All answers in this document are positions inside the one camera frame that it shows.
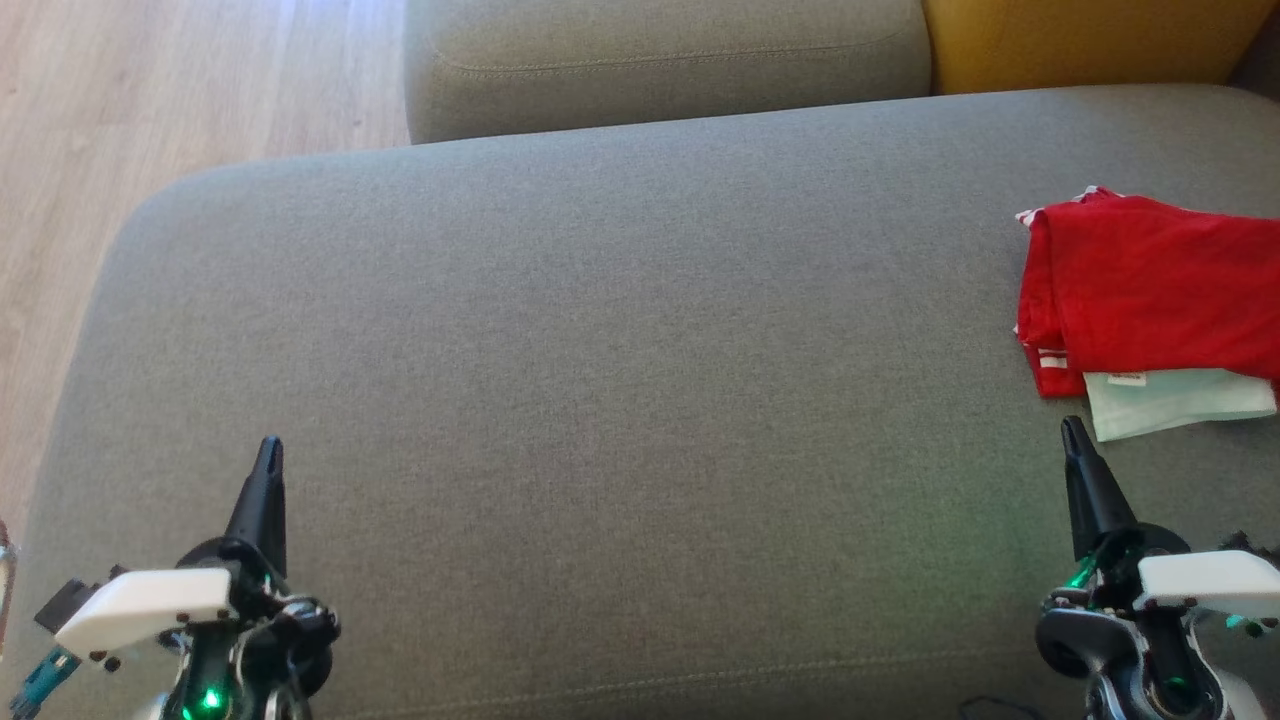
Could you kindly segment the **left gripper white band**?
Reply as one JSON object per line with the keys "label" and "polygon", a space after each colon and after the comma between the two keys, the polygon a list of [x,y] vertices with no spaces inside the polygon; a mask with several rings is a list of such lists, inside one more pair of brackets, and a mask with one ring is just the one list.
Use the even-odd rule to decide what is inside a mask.
{"label": "left gripper white band", "polygon": [[125,648],[168,641],[175,680],[143,720],[314,720],[340,620],[285,578],[284,445],[266,436],[223,541],[178,568],[129,570],[102,585],[55,646],[109,667]]}

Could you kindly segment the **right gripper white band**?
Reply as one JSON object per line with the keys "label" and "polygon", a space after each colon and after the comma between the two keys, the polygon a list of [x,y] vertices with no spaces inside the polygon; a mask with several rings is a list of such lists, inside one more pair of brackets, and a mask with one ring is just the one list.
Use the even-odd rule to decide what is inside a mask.
{"label": "right gripper white band", "polygon": [[1198,630],[1229,612],[1280,610],[1280,568],[1242,551],[1175,552],[1160,527],[1138,527],[1083,419],[1064,418],[1060,434],[1079,566],[1044,597],[1036,646],[1055,673],[1083,682],[1083,720],[1272,720]]}

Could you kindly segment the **red basketball jersey white sleeves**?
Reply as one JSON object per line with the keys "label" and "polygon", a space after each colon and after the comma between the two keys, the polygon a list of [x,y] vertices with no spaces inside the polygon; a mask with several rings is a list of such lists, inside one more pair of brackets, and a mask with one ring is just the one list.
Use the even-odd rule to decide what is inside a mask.
{"label": "red basketball jersey white sleeves", "polygon": [[1098,441],[1280,416],[1280,217],[1092,184],[1018,222],[1015,336],[1039,396],[1085,400]]}

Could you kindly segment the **beige laundry basket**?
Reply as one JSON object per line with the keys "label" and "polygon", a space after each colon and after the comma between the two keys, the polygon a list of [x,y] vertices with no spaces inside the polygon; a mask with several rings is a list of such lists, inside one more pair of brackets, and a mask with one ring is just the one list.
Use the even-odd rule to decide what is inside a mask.
{"label": "beige laundry basket", "polygon": [[5,656],[12,597],[17,578],[17,552],[9,529],[0,519],[0,662]]}

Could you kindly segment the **grey sofa seat cushion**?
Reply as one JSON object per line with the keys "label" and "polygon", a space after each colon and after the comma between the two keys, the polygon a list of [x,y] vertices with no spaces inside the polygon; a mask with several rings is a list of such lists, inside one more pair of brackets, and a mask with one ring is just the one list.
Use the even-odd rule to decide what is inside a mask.
{"label": "grey sofa seat cushion", "polygon": [[99,277],[32,502],[0,719],[68,579],[172,568],[285,447],[316,720],[1082,720],[1012,333],[1015,215],[1088,184],[1280,217],[1280,102],[915,97],[225,167]]}

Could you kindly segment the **yellow sofa cushion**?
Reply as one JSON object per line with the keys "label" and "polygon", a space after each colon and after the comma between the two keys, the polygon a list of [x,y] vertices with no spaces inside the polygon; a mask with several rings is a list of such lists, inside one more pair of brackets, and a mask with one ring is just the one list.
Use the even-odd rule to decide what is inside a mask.
{"label": "yellow sofa cushion", "polygon": [[1280,0],[922,0],[941,95],[1224,85]]}

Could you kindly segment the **grey sofa back cushion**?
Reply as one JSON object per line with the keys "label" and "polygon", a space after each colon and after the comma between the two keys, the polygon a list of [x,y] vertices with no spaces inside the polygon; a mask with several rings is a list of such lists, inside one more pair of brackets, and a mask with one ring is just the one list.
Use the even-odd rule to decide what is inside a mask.
{"label": "grey sofa back cushion", "polygon": [[920,97],[922,0],[406,0],[431,143]]}
{"label": "grey sofa back cushion", "polygon": [[1280,102],[1280,0],[1263,20],[1228,83]]}

